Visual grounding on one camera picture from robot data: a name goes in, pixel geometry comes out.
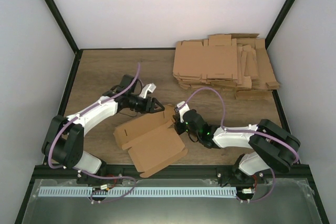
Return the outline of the cardboard box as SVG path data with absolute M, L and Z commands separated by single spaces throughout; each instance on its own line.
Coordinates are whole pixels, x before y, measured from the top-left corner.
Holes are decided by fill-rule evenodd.
M 174 107 L 168 104 L 162 112 L 145 114 L 115 128 L 117 145 L 128 151 L 140 177 L 149 178 L 188 153 L 173 127 L 174 115 Z

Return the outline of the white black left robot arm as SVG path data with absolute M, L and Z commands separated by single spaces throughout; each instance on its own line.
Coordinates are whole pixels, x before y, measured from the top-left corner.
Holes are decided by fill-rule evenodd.
M 42 153 L 47 157 L 52 169 L 73 168 L 79 174 L 86 174 L 95 184 L 102 184 L 107 178 L 107 170 L 103 168 L 103 160 L 85 152 L 83 149 L 86 134 L 105 119 L 116 115 L 123 109 L 136 113 L 156 113 L 165 110 L 164 106 L 149 95 L 156 85 L 141 85 L 141 91 L 135 93 L 138 77 L 125 74 L 121 82 L 93 104 L 85 109 L 69 115 L 55 116 L 50 123 Z

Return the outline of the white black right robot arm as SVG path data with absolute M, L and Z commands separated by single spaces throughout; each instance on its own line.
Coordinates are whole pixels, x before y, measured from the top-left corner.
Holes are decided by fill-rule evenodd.
M 242 154 L 232 168 L 232 176 L 241 184 L 267 169 L 287 173 L 299 160 L 300 141 L 268 119 L 246 127 L 224 127 L 206 123 L 194 109 L 176 109 L 174 120 L 178 134 L 187 133 L 192 142 L 205 148 L 253 150 L 250 154 Z

